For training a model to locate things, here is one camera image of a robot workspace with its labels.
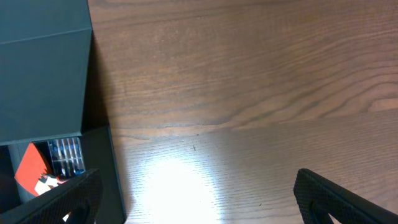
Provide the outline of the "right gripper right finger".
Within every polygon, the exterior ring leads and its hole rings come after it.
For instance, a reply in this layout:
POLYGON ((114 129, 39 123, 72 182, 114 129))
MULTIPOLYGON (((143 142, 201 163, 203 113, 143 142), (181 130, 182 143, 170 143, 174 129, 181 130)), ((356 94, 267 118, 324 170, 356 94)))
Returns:
POLYGON ((305 224, 395 224, 397 215, 318 175, 309 169, 297 172, 294 195, 305 224))

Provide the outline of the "red black cutting pliers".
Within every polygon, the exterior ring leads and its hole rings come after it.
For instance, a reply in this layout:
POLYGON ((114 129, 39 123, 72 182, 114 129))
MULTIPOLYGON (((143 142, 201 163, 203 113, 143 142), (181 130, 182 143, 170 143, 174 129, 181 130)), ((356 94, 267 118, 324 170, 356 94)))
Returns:
POLYGON ((68 179, 60 179, 59 177, 50 174, 41 174, 39 180, 42 183, 49 185, 51 187, 57 187, 60 184, 63 184, 68 181, 68 179))

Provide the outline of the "dark green box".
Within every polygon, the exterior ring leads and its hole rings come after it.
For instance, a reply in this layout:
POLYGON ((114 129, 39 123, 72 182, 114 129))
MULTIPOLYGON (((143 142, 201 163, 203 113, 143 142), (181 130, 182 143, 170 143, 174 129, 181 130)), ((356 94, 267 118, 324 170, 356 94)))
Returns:
POLYGON ((96 222, 126 221, 98 69, 86 1, 1 1, 2 212, 35 198, 14 178, 30 143, 52 169, 47 141, 79 138, 102 178, 96 222))

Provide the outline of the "orange scraper wooden handle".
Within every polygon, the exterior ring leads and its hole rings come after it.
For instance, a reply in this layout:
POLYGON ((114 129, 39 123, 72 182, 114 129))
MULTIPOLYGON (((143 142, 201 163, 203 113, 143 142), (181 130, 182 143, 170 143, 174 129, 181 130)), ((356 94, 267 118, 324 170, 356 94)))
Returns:
POLYGON ((41 174, 53 175, 52 169, 45 157, 33 143, 30 143, 14 178, 28 193, 38 197, 55 188, 42 183, 39 180, 41 174))

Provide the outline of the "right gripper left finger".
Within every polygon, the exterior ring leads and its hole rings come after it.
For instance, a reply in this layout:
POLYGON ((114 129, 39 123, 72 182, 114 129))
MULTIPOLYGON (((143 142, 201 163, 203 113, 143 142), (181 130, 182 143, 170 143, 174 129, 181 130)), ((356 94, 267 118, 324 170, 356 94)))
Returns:
POLYGON ((1 214, 1 223, 94 223, 103 195, 100 171, 90 169, 1 214))

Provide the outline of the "blue precision screwdriver set case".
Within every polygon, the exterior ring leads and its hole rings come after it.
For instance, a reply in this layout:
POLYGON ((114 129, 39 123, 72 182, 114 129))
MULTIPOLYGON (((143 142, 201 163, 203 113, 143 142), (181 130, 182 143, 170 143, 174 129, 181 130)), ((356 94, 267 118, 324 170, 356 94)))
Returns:
POLYGON ((60 179, 71 179, 85 172, 79 138, 47 141, 53 173, 60 179))

